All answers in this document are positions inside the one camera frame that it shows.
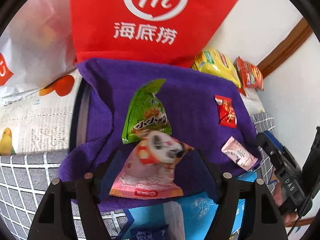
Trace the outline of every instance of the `red haidilao bag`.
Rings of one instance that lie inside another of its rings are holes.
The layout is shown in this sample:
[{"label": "red haidilao bag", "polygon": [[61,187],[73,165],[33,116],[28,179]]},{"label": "red haidilao bag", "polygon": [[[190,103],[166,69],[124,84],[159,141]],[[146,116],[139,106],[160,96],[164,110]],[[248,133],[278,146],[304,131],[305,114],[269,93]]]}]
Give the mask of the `red haidilao bag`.
[{"label": "red haidilao bag", "polygon": [[77,58],[191,67],[236,1],[70,0]]}]

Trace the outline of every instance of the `pink snack bag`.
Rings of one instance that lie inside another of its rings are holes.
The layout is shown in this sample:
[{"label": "pink snack bag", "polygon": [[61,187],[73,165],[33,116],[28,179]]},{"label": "pink snack bag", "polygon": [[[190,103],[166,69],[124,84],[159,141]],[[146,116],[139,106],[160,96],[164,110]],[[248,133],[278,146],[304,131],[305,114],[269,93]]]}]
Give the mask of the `pink snack bag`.
[{"label": "pink snack bag", "polygon": [[156,130],[145,130],[138,137],[142,141],[125,161],[109,195],[137,199],[183,196],[173,183],[174,169],[193,148]]},{"label": "pink snack bag", "polygon": [[245,171],[250,170],[258,160],[232,136],[222,147],[221,151]]}]

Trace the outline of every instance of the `silver screw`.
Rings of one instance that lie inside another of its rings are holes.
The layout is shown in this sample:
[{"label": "silver screw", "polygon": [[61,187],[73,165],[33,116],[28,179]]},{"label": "silver screw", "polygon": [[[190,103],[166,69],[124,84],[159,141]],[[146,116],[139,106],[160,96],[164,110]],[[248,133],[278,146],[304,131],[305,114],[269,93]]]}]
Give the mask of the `silver screw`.
[{"label": "silver screw", "polygon": [[60,179],[59,179],[59,178],[55,178],[55,179],[53,179],[53,180],[51,181],[51,183],[52,183],[53,185],[57,185],[59,182],[60,182]]},{"label": "silver screw", "polygon": [[231,179],[232,178],[232,174],[229,172],[225,172],[223,173],[223,177],[225,177],[226,179]]},{"label": "silver screw", "polygon": [[91,172],[88,172],[84,175],[85,179],[91,179],[93,177],[93,174]]},{"label": "silver screw", "polygon": [[263,179],[256,179],[256,182],[257,182],[259,185],[263,185],[263,184],[264,184]]}]

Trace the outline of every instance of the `finger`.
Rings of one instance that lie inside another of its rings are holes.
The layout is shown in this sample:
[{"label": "finger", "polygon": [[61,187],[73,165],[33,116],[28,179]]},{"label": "finger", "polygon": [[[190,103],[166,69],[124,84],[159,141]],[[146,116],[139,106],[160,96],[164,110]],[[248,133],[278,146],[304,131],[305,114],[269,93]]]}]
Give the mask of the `finger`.
[{"label": "finger", "polygon": [[277,206],[281,206],[283,202],[282,198],[282,186],[280,183],[277,183],[275,186],[275,189],[273,190],[272,197],[276,203]]},{"label": "finger", "polygon": [[297,219],[298,219],[298,214],[293,211],[289,211],[282,216],[282,221],[285,226],[291,224],[292,222],[296,221]]}]

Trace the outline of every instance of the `printed parrot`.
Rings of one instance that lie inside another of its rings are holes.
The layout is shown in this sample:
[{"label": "printed parrot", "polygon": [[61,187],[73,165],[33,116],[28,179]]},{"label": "printed parrot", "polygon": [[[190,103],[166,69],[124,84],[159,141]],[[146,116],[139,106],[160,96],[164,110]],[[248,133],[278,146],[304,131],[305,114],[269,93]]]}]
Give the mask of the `printed parrot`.
[{"label": "printed parrot", "polygon": [[15,151],[12,147],[12,133],[10,128],[3,130],[2,138],[0,140],[0,155],[15,155]]}]

